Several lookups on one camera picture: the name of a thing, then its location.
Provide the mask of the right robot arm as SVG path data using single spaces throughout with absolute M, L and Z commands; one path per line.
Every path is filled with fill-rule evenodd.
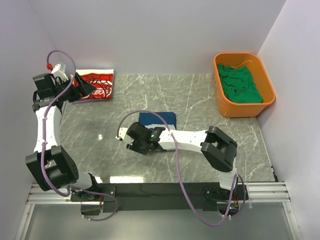
M 168 130 L 163 126 L 149 129 L 135 122 L 128 128 L 120 128 L 119 137 L 126 143 L 127 149 L 143 155 L 176 149 L 201 153 L 219 173 L 221 197 L 230 200 L 237 194 L 233 179 L 237 174 L 235 158 L 238 144 L 216 126 L 208 130 L 182 131 Z

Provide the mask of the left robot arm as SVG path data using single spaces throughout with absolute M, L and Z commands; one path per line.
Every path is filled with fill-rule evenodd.
M 37 140 L 33 154 L 26 156 L 25 164 L 43 191 L 58 191 L 67 197 L 70 191 L 82 190 L 82 197 L 96 200 L 100 188 L 91 173 L 80 172 L 75 161 L 61 145 L 60 125 L 63 105 L 91 94 L 95 87 L 79 74 L 74 80 L 58 74 L 43 73 L 33 77 L 32 110 L 37 118 Z

